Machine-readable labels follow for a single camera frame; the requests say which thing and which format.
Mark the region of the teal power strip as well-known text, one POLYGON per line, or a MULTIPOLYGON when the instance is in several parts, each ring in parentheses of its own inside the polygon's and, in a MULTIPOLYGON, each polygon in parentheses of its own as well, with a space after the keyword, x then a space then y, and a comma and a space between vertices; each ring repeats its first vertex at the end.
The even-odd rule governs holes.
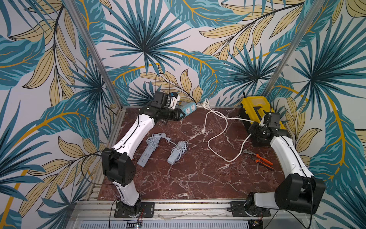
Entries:
POLYGON ((197 110, 197 105, 194 102, 188 103, 185 106, 181 107, 181 111, 184 113, 185 116, 190 115, 191 113, 193 113, 196 110, 197 110))

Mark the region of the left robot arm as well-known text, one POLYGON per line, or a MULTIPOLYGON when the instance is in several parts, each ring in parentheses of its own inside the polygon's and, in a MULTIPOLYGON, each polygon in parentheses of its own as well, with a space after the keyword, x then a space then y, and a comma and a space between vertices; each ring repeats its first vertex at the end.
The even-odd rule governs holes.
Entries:
POLYGON ((140 195, 134 184, 136 167, 133 156, 142 140, 160 120, 179 121, 185 114, 176 105, 181 96, 176 93, 156 91, 152 101, 141 108, 135 122, 111 149, 102 151, 103 175, 116 186, 124 206, 137 209, 141 206, 140 195))

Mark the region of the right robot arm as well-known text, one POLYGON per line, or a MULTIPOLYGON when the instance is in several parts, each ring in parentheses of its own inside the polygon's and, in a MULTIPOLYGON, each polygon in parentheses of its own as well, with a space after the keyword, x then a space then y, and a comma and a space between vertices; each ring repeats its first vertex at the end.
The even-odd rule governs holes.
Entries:
POLYGON ((251 192, 246 199, 248 215, 269 209, 288 210, 313 215, 326 190, 323 180, 314 177, 295 149, 287 130, 281 129, 278 113, 266 112, 260 123, 254 122, 249 133, 259 141, 269 143, 274 150, 285 179, 274 192, 251 192))

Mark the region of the yellow black toolbox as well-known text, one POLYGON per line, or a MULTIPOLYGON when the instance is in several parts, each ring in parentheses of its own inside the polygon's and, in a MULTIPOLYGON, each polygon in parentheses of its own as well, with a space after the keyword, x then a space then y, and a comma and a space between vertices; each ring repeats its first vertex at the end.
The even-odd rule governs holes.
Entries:
MULTIPOLYGON (((249 127, 254 122, 260 124, 267 124, 269 122, 276 122, 275 136, 289 136, 283 123, 280 121, 280 114, 276 113, 268 100, 264 96, 249 96, 243 98, 241 101, 241 108, 239 111, 240 117, 243 119, 244 126, 249 133, 249 127)), ((250 136, 254 147, 269 147, 269 143, 257 142, 254 136, 250 136)))

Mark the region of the orange handled pliers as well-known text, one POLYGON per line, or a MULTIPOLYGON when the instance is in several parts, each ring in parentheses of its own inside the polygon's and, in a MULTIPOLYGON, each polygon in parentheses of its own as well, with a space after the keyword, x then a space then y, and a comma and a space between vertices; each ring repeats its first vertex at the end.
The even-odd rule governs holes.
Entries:
POLYGON ((262 166, 266 167, 267 169, 274 170, 274 168, 272 167, 273 163, 270 162, 269 160, 263 158, 259 154, 254 153, 250 150, 244 150, 243 153, 249 155, 250 158, 252 160, 254 160, 257 164, 261 164, 262 166))

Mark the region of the aluminium frame post left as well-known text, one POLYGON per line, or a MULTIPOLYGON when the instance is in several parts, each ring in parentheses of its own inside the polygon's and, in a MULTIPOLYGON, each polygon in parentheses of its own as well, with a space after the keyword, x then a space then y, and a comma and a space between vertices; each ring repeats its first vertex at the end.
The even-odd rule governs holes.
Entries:
POLYGON ((91 57, 94 60, 94 63, 96 64, 99 72, 101 73, 101 76, 106 84, 106 87, 111 93, 113 101, 116 103, 118 110, 122 110, 123 105, 120 102, 119 95, 116 93, 116 91, 113 87, 112 81, 108 75, 105 65, 103 64, 103 61, 102 61, 100 55, 98 54, 96 46, 91 38, 91 35, 87 29, 86 24, 83 21, 82 15, 75 4, 75 1, 65 0, 64 3, 66 5, 66 7, 68 8, 71 18, 73 19, 77 29, 79 30, 81 37, 83 38, 83 40, 86 44, 86 47, 89 49, 91 57))

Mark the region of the aluminium frame post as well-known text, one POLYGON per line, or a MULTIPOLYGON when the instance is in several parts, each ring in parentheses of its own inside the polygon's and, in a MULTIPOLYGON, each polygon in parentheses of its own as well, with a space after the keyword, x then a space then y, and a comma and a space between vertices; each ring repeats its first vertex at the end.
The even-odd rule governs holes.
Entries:
POLYGON ((86 44, 86 47, 89 49, 91 57, 94 60, 94 63, 96 64, 99 72, 101 73, 101 76, 106 84, 106 87, 111 93, 113 101, 116 103, 118 110, 122 110, 123 105, 120 102, 119 95, 116 93, 116 91, 113 87, 112 81, 108 75, 105 65, 103 64, 103 61, 102 61, 100 55, 98 54, 96 46, 91 38, 91 35, 87 29, 86 24, 83 21, 82 15, 75 4, 75 1, 65 0, 64 3, 66 5, 66 7, 68 8, 71 18, 73 19, 77 29, 79 30, 81 37, 83 38, 83 40, 86 44))
POLYGON ((314 4, 312 4, 311 8, 309 9, 308 14, 304 17, 304 21, 300 24, 298 32, 295 33, 291 43, 289 44, 287 50, 285 51, 282 59, 280 60, 278 66, 276 67, 275 71, 273 72, 271 78, 268 80, 267 85, 265 89, 262 92, 262 96, 267 97, 274 84, 276 83, 277 79, 279 78, 283 68, 287 64, 287 61, 291 57, 292 53, 296 50, 299 43, 307 33, 308 29, 310 28, 312 21, 316 17, 319 10, 321 10, 323 4, 325 3, 325 0, 321 1, 314 1, 314 4))

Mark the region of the aluminium frame post right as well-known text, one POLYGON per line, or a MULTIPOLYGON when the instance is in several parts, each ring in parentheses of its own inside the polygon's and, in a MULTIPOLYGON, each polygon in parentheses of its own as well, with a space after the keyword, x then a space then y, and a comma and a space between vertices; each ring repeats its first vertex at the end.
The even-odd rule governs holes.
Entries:
POLYGON ((304 21, 300 24, 298 32, 295 33, 291 43, 289 44, 287 50, 285 51, 282 59, 280 60, 278 66, 276 67, 275 71, 273 72, 271 78, 268 80, 267 85, 265 89, 262 92, 262 96, 267 97, 274 84, 276 83, 277 79, 279 78, 283 68, 287 64, 287 61, 291 57, 292 53, 296 50, 299 43, 307 33, 308 29, 310 28, 312 21, 316 17, 319 10, 321 10, 323 4, 325 3, 325 0, 321 1, 314 1, 314 4, 312 4, 311 8, 309 9, 308 14, 304 17, 304 21))

